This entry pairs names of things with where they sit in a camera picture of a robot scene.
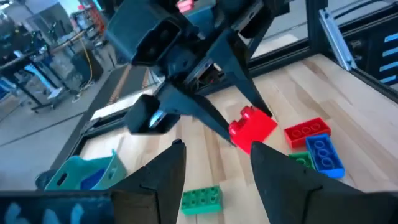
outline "teal plastic piece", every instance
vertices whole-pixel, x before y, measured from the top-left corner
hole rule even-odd
[[[126,168],[116,152],[101,159],[84,160],[79,156],[69,158],[47,184],[45,190],[81,190],[81,183],[105,170],[98,182],[90,190],[106,190],[126,177]]]
[[[219,212],[223,209],[219,186],[191,190],[182,194],[181,211],[185,215]]]
[[[289,155],[289,159],[296,160],[299,164],[303,164],[308,168],[315,170],[313,165],[312,156],[310,152],[297,152]]]

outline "wooden tabletop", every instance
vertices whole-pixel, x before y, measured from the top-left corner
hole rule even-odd
[[[331,140],[346,169],[342,182],[365,192],[398,190],[398,106],[322,55],[255,79],[278,128],[265,144],[290,154],[283,129],[322,117],[331,127]],[[121,110],[135,102],[132,95],[95,117]],[[231,122],[249,102],[235,88],[208,96]],[[176,138],[187,145],[184,190],[220,185],[223,212],[186,217],[177,223],[268,223],[254,183],[249,156],[231,146],[198,120],[184,116],[162,136],[132,136],[119,129],[87,142],[84,159],[118,152],[129,174],[168,148]]]

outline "white wall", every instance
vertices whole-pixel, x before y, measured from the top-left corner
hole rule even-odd
[[[57,2],[58,0],[26,0],[26,6],[35,14],[53,6]]]
[[[11,6],[5,10],[7,16],[9,16],[15,23],[24,22],[27,18],[32,16],[30,12],[23,6]]]
[[[78,0],[58,0],[58,2],[65,9],[68,16],[73,12],[77,12],[78,6],[80,5],[80,2]]]

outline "red lego brick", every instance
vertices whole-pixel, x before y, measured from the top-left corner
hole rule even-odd
[[[331,130],[321,119],[315,118],[284,130],[285,138],[291,148],[305,146],[305,138],[318,134],[328,134]]]
[[[241,115],[239,121],[233,121],[229,125],[229,135],[235,145],[250,154],[253,141],[263,142],[278,124],[253,106],[245,106]]]
[[[186,12],[193,9],[194,2],[193,0],[184,0],[177,3],[177,7],[180,9],[180,12]]]

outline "blue lego brick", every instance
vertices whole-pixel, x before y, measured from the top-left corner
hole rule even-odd
[[[311,153],[317,171],[331,178],[344,177],[343,163],[327,134],[307,137],[305,144]]]

